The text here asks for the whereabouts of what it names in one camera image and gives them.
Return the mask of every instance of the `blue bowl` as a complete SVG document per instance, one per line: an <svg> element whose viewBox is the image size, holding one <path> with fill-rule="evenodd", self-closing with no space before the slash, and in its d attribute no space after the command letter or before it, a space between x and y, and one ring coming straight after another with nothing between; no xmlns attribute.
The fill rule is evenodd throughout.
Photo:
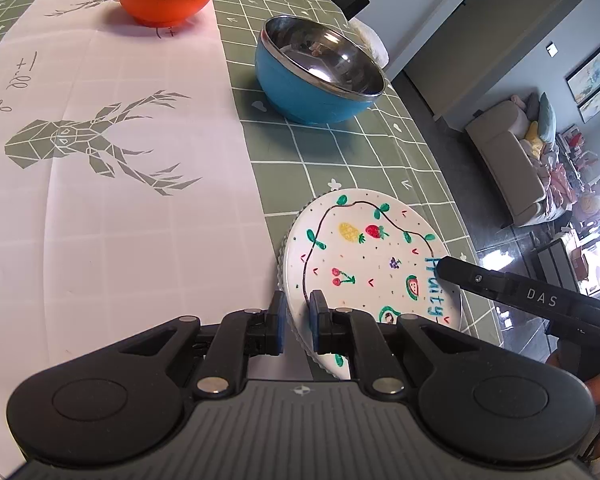
<svg viewBox="0 0 600 480"><path fill-rule="evenodd" d="M384 76L353 42L296 16L265 23L256 48L256 76L267 98L301 124L339 123L384 91Z"/></svg>

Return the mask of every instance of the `metal screw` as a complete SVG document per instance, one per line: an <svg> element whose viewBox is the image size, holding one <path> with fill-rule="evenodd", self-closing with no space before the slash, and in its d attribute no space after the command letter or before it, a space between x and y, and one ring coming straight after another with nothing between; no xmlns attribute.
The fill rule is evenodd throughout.
<svg viewBox="0 0 600 480"><path fill-rule="evenodd" d="M229 387L229 383L222 377L205 377L200 379L196 386L208 394L219 394Z"/></svg>
<svg viewBox="0 0 600 480"><path fill-rule="evenodd" d="M373 384L373 389L381 394L397 394L404 390L404 383L395 377L380 377Z"/></svg>

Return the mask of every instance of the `white plate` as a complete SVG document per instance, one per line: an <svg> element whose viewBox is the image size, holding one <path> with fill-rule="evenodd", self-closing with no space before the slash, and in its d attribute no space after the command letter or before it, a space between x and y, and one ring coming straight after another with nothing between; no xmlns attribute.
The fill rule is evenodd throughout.
<svg viewBox="0 0 600 480"><path fill-rule="evenodd" d="M347 359L313 351L306 306L321 289L330 308L365 310L395 323L413 312L458 329L459 289L438 282L446 248L427 221L399 200L368 189L332 191L311 202L289 231L282 282L295 329L309 355L341 379Z"/></svg>

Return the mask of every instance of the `gray pillow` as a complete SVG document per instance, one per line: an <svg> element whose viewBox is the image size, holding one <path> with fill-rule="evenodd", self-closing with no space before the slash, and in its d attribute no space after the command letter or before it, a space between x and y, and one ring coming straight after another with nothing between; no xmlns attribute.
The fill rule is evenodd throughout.
<svg viewBox="0 0 600 480"><path fill-rule="evenodd" d="M540 113L540 98L538 92L533 92L526 98L526 118L531 122L538 120Z"/></svg>
<svg viewBox="0 0 600 480"><path fill-rule="evenodd" d="M548 144L553 144L555 140L555 112L546 94L540 98L538 137Z"/></svg>

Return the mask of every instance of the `silver bowl rim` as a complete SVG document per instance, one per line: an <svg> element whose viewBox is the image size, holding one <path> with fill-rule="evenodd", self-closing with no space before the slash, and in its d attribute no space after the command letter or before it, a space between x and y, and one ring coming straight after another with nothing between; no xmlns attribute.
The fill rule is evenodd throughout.
<svg viewBox="0 0 600 480"><path fill-rule="evenodd" d="M346 88L343 88L340 85L336 85L335 83L331 83L331 82L325 81L324 79L320 79L318 76L308 72L306 69L304 69L304 67L302 67L301 65L299 65L292 59L285 56L285 54L283 54L280 51L280 49L273 43L273 41L271 41L271 38L267 34L267 24L269 22L271 22L272 20L276 20L279 18L293 18L295 20L303 20L304 22L317 23L321 27L324 27L325 29L327 29L334 36L337 36L341 40L346 41L347 43L351 44L353 47L358 49L372 63L372 65L374 67L376 67L376 70L378 70L380 77L382 78L382 89L375 94L368 94L368 93L364 93L364 92L355 92L353 90L348 90ZM264 48L266 48L267 51L277 61L279 61L283 66L285 66L291 73L293 73L294 75L297 75L300 79L306 81L307 83L311 84L312 86L315 86L322 90L325 90L325 91L329 92L330 94L334 94L339 97L344 97L344 98L350 99L352 101L362 101L362 102L371 103L371 102L375 101L378 97L380 97L384 93L384 90L386 89L386 80L384 78L384 73L382 72L382 70L380 69L378 64L372 59L372 57L369 56L369 54L367 54L364 50L362 50L355 43L353 43L353 41L351 41L349 38L346 38L343 34L337 32L336 30L333 30L331 27L329 27L328 25L325 25L323 23L314 22L314 20L309 20L308 18L301 18L300 16L294 16L292 14L279 14L277 16L273 16L272 18L269 18L265 22L264 26L262 27L262 30L260 31L260 40L262 41Z"/></svg>

